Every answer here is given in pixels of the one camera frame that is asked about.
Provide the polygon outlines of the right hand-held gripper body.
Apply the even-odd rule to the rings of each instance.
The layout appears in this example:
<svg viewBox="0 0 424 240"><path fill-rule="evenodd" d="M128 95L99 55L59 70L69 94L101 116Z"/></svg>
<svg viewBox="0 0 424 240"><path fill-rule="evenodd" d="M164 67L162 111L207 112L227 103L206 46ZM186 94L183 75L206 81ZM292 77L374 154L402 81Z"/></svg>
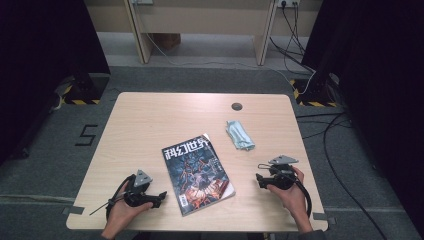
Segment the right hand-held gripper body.
<svg viewBox="0 0 424 240"><path fill-rule="evenodd" d="M268 184L277 186L282 190L288 190L296 181L296 174L293 170L292 163L297 163L297 160L280 155L268 161L270 178Z"/></svg>

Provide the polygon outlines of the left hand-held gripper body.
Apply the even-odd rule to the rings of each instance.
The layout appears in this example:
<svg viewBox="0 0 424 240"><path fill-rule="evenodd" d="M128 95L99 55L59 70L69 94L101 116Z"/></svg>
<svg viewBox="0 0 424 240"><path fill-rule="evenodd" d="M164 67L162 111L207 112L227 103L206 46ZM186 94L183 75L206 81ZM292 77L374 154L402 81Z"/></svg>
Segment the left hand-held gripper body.
<svg viewBox="0 0 424 240"><path fill-rule="evenodd" d="M142 170L138 170L136 174L131 175L124 190L124 201L126 204L131 207L138 207L151 202L153 206L156 206L157 197L145 194L151 182L152 178Z"/></svg>

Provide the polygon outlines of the dark illustrated magazine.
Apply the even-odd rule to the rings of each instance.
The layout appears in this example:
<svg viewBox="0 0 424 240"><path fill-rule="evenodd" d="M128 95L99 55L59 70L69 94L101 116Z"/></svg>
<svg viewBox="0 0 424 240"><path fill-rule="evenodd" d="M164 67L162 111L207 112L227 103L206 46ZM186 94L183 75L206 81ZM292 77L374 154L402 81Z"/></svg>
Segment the dark illustrated magazine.
<svg viewBox="0 0 424 240"><path fill-rule="evenodd" d="M235 195L207 134L163 148L162 155L183 216Z"/></svg>

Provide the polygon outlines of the light blue face mask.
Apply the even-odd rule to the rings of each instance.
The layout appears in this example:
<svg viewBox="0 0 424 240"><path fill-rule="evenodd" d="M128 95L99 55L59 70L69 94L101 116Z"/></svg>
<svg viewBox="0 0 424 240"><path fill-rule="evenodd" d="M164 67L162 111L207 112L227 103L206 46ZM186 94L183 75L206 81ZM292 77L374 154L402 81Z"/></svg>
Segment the light blue face mask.
<svg viewBox="0 0 424 240"><path fill-rule="evenodd" d="M239 121L228 121L226 131L237 149L250 151L255 148L255 143Z"/></svg>

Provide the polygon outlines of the person's right hand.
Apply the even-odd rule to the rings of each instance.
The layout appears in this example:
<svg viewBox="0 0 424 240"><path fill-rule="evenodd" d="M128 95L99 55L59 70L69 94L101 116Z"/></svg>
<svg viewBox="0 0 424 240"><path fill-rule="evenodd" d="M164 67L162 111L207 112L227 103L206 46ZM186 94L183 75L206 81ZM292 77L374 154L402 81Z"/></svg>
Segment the person's right hand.
<svg viewBox="0 0 424 240"><path fill-rule="evenodd" d="M268 185L267 189L282 201L283 206L293 217L300 233L312 230L307 214L305 195L296 184L287 190L282 190L274 185Z"/></svg>

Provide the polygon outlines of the person's left hand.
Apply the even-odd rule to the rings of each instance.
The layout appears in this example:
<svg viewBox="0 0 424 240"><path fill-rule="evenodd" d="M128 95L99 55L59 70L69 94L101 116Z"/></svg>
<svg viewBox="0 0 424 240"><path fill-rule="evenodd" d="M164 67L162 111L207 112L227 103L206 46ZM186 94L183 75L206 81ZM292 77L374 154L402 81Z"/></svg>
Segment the person's left hand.
<svg viewBox="0 0 424 240"><path fill-rule="evenodd" d="M124 230L135 217L152 207L153 204L151 202L131 207L124 200L118 200L110 211L104 231L109 234L117 234Z"/></svg>

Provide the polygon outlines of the black stand base striped tape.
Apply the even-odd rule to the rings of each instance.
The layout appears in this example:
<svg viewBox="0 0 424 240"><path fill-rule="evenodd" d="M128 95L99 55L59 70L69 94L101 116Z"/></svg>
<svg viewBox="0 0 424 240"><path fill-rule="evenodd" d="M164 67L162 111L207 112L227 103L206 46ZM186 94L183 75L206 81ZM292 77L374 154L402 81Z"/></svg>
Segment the black stand base striped tape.
<svg viewBox="0 0 424 240"><path fill-rule="evenodd" d="M87 80L72 80L64 90L62 102L70 105L97 105L109 80L109 74L89 74Z"/></svg>
<svg viewBox="0 0 424 240"><path fill-rule="evenodd" d="M295 101L301 106L336 107L336 100L326 83L314 83L312 78L291 79Z"/></svg>

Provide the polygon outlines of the brown cardboard box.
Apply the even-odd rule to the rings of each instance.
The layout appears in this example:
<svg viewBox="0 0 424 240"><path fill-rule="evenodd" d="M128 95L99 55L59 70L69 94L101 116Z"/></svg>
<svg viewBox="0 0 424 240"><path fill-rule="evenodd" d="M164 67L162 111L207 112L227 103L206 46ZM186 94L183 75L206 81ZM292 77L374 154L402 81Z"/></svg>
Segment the brown cardboard box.
<svg viewBox="0 0 424 240"><path fill-rule="evenodd" d="M179 33L154 33L153 37L154 42L166 50L173 49L181 43L181 35Z"/></svg>

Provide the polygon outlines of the black curtain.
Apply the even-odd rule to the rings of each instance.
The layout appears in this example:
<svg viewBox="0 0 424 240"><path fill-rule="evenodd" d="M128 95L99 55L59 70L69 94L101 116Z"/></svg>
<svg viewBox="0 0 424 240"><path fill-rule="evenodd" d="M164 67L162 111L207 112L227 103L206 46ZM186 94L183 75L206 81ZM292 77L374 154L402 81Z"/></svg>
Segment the black curtain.
<svg viewBox="0 0 424 240"><path fill-rule="evenodd" d="M424 0L322 0L303 62L339 77L374 161L424 237Z"/></svg>
<svg viewBox="0 0 424 240"><path fill-rule="evenodd" d="M0 0L0 165L30 143L63 79L108 71L84 0Z"/></svg>

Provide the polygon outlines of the beige wooden desk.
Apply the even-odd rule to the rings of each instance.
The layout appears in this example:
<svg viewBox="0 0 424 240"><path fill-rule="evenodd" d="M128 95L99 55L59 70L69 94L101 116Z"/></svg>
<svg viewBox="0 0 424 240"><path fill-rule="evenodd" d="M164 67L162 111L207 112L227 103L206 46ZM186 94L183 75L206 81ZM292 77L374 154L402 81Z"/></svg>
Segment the beige wooden desk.
<svg viewBox="0 0 424 240"><path fill-rule="evenodd" d="M140 61L149 62L153 33L248 35L265 62L276 0L124 0Z"/></svg>

